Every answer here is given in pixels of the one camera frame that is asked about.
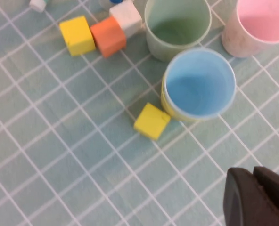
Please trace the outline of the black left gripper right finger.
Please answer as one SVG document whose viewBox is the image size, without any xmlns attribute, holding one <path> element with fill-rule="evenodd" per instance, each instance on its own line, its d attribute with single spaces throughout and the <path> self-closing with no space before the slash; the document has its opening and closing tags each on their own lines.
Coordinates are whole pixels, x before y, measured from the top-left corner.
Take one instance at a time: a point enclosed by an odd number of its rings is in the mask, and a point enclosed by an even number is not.
<svg viewBox="0 0 279 226">
<path fill-rule="evenodd" d="M 266 167 L 255 167 L 253 175 L 257 179 L 273 204 L 275 210 L 279 212 L 279 174 Z"/>
</svg>

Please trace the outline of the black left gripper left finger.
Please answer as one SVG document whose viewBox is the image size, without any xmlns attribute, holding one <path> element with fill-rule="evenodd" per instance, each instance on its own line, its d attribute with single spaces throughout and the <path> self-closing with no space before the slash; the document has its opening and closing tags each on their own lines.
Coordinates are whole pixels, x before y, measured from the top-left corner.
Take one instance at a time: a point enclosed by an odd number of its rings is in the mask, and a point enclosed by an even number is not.
<svg viewBox="0 0 279 226">
<path fill-rule="evenodd" d="M 279 226 L 279 212 L 253 172 L 244 168 L 227 171 L 223 212 L 228 226 Z"/>
</svg>

